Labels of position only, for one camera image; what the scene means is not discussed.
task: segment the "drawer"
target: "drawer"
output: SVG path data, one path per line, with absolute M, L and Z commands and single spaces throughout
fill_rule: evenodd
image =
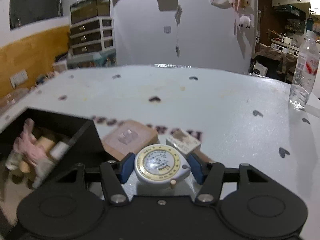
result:
M 105 42 L 104 42 L 104 47 L 105 47 L 105 48 L 111 47 L 112 45 L 113 45 L 113 40 L 105 41 Z
M 102 20 L 102 26 L 103 27 L 111 26 L 111 20 Z
M 97 44 L 86 45 L 79 48 L 74 48 L 72 50 L 74 55 L 79 55 L 84 53 L 101 51 L 102 49 L 101 49 L 101 43 L 97 43 Z
M 86 23 L 83 25 L 79 25 L 77 27 L 72 27 L 72 28 L 70 28 L 70 34 L 75 35 L 78 33 L 86 32 L 86 31 L 90 31 L 90 30 L 94 30 L 94 29 L 98 29 L 98 28 L 99 28 L 99 20 L 94 21 L 94 22 L 90 22 L 90 23 Z
M 90 33 L 90 34 L 86 34 L 83 36 L 73 38 L 73 39 L 71 39 L 71 44 L 76 45 L 79 43 L 88 42 L 88 41 L 96 41 L 96 40 L 101 40 L 100 32 Z
M 112 36 L 112 30 L 104 30 L 103 37 L 109 37 L 109 36 Z

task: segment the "range hood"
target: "range hood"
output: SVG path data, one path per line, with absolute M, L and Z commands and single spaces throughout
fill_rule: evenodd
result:
M 306 20 L 306 13 L 291 4 L 274 6 L 273 11 L 287 19 Z

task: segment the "sheep plush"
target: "sheep plush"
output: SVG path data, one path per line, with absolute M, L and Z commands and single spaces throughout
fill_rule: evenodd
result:
M 249 16 L 241 16 L 239 20 L 239 26 L 243 27 L 245 26 L 246 28 L 250 28 L 251 25 L 251 19 Z

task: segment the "dark window shade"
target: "dark window shade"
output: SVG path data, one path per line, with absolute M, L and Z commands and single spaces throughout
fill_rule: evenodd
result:
M 58 17 L 59 0 L 10 0 L 10 28 Z

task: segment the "bottle label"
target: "bottle label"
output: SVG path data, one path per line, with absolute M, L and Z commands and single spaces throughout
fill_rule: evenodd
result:
M 317 70 L 319 66 L 319 58 L 309 56 L 304 53 L 299 53 L 297 60 L 297 68 L 305 73 L 311 74 L 313 76 L 317 75 Z

